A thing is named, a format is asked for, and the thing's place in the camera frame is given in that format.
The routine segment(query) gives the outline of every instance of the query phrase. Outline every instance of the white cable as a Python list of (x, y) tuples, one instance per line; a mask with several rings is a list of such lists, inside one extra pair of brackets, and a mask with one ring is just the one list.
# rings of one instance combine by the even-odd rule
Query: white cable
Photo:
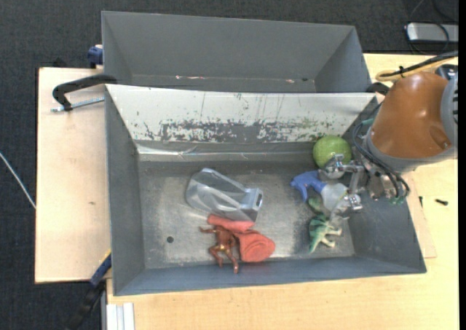
[(5, 162), (5, 165), (7, 166), (7, 168), (10, 170), (10, 172), (12, 173), (12, 175), (16, 178), (16, 181), (19, 183), (19, 185), (21, 186), (21, 189), (24, 191), (24, 194), (26, 195), (26, 197), (28, 198), (29, 200), (29, 203), (34, 207), (36, 208), (36, 203), (34, 203), (32, 197), (29, 195), (28, 193), (28, 190), (26, 189), (26, 187), (24, 186), (23, 182), (21, 181), (20, 177), (16, 174), (15, 170), (12, 168), (12, 166), (8, 163), (8, 160), (6, 157), (4, 157), (4, 155), (0, 152), (0, 158), (3, 159), (3, 161)]

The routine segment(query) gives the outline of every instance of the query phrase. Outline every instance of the green toy figure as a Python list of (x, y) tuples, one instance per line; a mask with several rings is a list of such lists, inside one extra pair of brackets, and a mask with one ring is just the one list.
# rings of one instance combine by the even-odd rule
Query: green toy figure
[(326, 208), (323, 207), (322, 198), (317, 195), (317, 197), (310, 197), (308, 199), (308, 204), (312, 211), (315, 213), (315, 216), (311, 219), (309, 223), (309, 253), (315, 251), (319, 243), (323, 243), (328, 247), (335, 247), (335, 241), (328, 240), (327, 235), (338, 235), (342, 233), (341, 228), (337, 228), (330, 222), (328, 216), (326, 216)]

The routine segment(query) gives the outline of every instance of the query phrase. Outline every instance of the dirty white panel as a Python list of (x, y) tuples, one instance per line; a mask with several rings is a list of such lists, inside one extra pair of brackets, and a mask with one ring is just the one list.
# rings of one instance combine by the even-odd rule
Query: dirty white panel
[(341, 135), (369, 93), (220, 93), (107, 85), (132, 139), (190, 143), (309, 142)]

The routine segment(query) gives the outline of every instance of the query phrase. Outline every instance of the brown toy horse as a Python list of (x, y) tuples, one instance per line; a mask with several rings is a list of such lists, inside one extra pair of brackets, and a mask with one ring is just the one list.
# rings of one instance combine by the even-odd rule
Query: brown toy horse
[(222, 251), (232, 261), (234, 273), (238, 273), (238, 261), (232, 254), (232, 247), (235, 247), (237, 244), (233, 233), (220, 225), (216, 225), (213, 229), (199, 229), (203, 233), (215, 233), (217, 243), (209, 248), (209, 252), (216, 258), (218, 266), (223, 267), (224, 265), (224, 260), (218, 255), (218, 252)]

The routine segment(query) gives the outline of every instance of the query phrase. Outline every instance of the bin floor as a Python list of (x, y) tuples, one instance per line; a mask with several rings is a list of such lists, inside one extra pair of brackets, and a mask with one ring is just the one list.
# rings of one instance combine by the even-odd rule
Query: bin floor
[(253, 229), (275, 242), (275, 252), (269, 260), (355, 254), (346, 222), (340, 237), (329, 237), (336, 241), (334, 248), (321, 243), (314, 253), (308, 253), (312, 212), (289, 184), (294, 176), (312, 170), (308, 163), (144, 161), (138, 163), (138, 172), (146, 269), (215, 264), (208, 253), (215, 237), (199, 231), (199, 227), (210, 227), (208, 214), (193, 209), (185, 200), (189, 179), (206, 167), (246, 187), (262, 189), (264, 200)]

